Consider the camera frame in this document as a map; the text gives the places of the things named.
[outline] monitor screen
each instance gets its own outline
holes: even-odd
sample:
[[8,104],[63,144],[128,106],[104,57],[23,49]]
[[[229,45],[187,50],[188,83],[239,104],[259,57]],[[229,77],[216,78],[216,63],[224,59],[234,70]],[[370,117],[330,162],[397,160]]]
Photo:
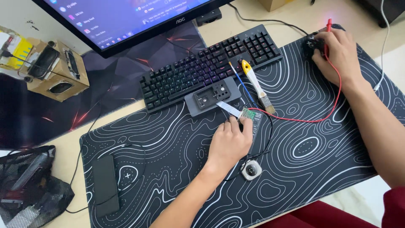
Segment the monitor screen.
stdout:
[[45,0],[100,49],[209,0]]

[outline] monitor stand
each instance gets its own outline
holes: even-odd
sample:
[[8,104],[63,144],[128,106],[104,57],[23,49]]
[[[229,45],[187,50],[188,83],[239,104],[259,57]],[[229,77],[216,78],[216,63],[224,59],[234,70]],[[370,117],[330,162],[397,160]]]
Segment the monitor stand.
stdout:
[[222,18],[222,13],[219,8],[196,18],[197,26],[200,27],[204,23],[211,23]]

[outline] mechanical keyboard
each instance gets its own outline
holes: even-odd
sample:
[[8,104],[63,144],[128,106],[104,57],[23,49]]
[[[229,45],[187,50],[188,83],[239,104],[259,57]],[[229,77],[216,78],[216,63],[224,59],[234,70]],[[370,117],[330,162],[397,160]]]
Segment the mechanical keyboard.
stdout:
[[242,60],[256,69],[282,57],[264,26],[258,25],[196,55],[145,73],[140,83],[147,113],[182,101],[187,94],[214,82],[235,77],[228,62],[242,75]]

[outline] topographic pattern desk mat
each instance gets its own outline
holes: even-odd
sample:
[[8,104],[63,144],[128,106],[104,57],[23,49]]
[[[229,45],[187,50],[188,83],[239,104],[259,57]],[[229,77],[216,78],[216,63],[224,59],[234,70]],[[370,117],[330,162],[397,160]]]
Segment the topographic pattern desk mat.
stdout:
[[[316,120],[330,112],[337,87],[304,57],[302,42],[300,39],[282,47],[284,58],[256,73],[278,116]],[[374,86],[381,70],[360,47],[358,56],[363,76]],[[387,77],[377,94],[405,123],[405,97]],[[86,139],[82,136],[92,227],[150,226],[201,170],[212,135],[228,116],[216,109],[192,119],[186,105],[180,103],[153,115],[140,110],[91,131]],[[273,122],[272,152],[257,159],[263,173],[253,181],[239,176],[222,182],[195,217],[193,228],[248,227],[376,174],[344,96],[334,114],[323,122]],[[270,128],[268,118],[263,117],[254,142],[255,153],[264,149]],[[143,176],[138,177],[143,170],[143,150],[121,147],[127,143],[146,148]],[[96,218],[91,161],[107,154],[114,156],[118,188],[123,189],[119,193],[121,209]],[[138,178],[135,185],[129,185]]]

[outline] desk mat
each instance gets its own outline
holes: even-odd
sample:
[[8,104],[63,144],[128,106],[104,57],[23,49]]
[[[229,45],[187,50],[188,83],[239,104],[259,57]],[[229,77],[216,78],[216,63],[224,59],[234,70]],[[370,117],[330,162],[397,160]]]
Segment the desk mat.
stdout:
[[58,102],[27,90],[25,82],[0,74],[0,149],[33,147],[142,99],[140,76],[205,48],[197,28],[185,23],[108,59],[95,51],[83,61],[90,87]]
[[[256,71],[259,82],[286,118],[316,120],[327,115],[337,95],[312,60],[305,58],[297,40],[281,48],[284,58]],[[358,46],[363,76],[374,86],[381,77],[376,63]],[[240,104],[247,102],[245,91]],[[379,98],[405,123],[405,97],[384,78]],[[83,143],[83,168],[92,227],[147,227],[190,183],[203,167],[212,135],[229,114],[216,109],[192,119],[184,103],[153,115],[140,110],[91,131]],[[274,120],[271,153],[257,159],[263,173],[253,181],[242,176],[222,182],[195,217],[192,227],[248,227],[315,201],[376,175],[354,121],[341,96],[337,109],[320,123]],[[259,153],[268,142],[271,125],[266,117],[254,142]],[[143,150],[146,166],[143,170]],[[95,217],[91,162],[103,155],[115,159],[121,209]],[[229,175],[237,172],[233,168]]]

